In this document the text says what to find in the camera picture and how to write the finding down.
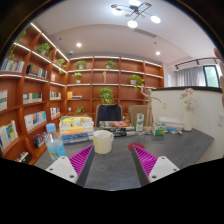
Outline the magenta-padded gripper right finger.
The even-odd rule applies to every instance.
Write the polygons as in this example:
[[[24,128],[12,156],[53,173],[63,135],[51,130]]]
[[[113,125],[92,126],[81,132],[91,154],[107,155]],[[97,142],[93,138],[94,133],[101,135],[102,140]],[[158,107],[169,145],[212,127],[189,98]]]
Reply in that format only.
[[[166,156],[156,157],[137,145],[132,146],[132,157],[142,186],[179,171]]]

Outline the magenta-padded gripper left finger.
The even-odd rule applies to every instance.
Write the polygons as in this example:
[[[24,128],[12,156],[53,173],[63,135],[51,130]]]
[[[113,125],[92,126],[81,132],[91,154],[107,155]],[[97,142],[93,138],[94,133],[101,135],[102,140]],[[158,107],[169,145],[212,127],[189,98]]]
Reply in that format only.
[[[83,187],[94,155],[94,146],[91,145],[70,157],[61,156],[47,168],[47,171]]]

